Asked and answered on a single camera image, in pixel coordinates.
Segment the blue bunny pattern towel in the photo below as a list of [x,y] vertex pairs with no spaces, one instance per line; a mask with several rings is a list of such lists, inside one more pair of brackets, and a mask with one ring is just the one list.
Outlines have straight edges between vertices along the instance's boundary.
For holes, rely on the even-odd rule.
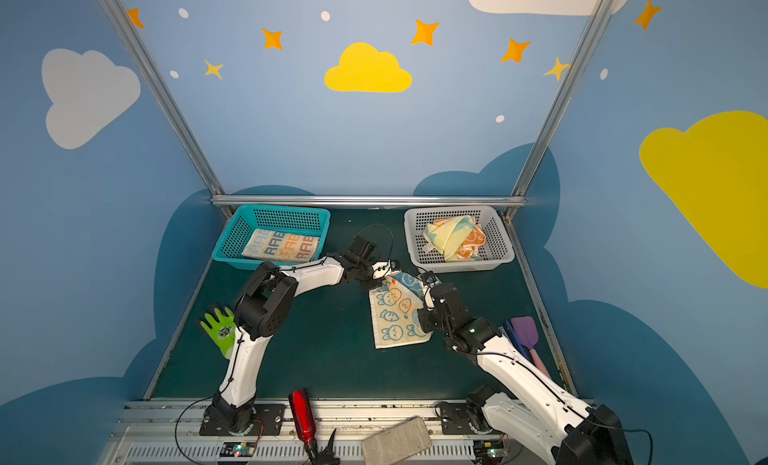
[[421,282],[403,272],[388,276],[378,288],[369,291],[374,344],[376,349],[417,345],[430,340],[424,332],[418,311],[424,307]]

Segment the cream RABBIT lettered towel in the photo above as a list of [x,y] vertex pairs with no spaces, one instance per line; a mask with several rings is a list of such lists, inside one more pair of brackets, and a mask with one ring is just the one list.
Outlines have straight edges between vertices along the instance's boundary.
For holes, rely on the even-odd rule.
[[245,258],[273,263],[300,264],[313,260],[319,238],[266,229],[256,229],[246,243]]

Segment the yellow-green towel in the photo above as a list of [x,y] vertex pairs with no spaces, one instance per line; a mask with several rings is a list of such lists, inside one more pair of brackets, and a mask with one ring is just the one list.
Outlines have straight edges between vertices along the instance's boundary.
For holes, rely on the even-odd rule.
[[448,261],[462,248],[464,242],[474,231],[475,222],[471,216],[457,216],[429,223],[423,232],[423,237]]

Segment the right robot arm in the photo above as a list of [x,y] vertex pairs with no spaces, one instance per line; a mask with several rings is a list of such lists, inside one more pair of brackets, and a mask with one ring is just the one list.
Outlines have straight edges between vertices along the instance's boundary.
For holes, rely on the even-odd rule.
[[547,464],[633,462],[625,429],[610,408],[594,408],[558,386],[498,327],[473,316],[453,284],[422,289],[425,306],[418,312],[422,330],[442,332],[448,349],[507,389],[480,400],[480,414],[491,429],[518,441]]

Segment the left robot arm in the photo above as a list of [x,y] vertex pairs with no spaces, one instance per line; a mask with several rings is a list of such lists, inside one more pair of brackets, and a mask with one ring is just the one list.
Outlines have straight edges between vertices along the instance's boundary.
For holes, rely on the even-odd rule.
[[373,257],[375,245],[358,235],[342,253],[298,265],[264,262],[246,283],[234,310],[235,343],[224,380],[205,409],[203,436],[247,436],[257,422],[257,380],[269,342],[285,324],[294,299],[344,281],[371,290],[396,271]]

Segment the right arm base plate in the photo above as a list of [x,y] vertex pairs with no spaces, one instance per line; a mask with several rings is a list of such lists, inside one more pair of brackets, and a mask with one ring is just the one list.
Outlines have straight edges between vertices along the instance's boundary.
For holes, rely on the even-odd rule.
[[470,403],[438,402],[435,412],[444,435],[485,435],[493,431],[482,410]]

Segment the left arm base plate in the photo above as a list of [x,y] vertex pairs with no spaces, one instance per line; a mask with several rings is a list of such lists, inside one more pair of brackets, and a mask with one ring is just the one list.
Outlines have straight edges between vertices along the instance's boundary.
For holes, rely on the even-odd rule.
[[223,413],[210,405],[204,412],[200,436],[250,437],[278,436],[285,418],[281,403],[245,405],[233,413]]

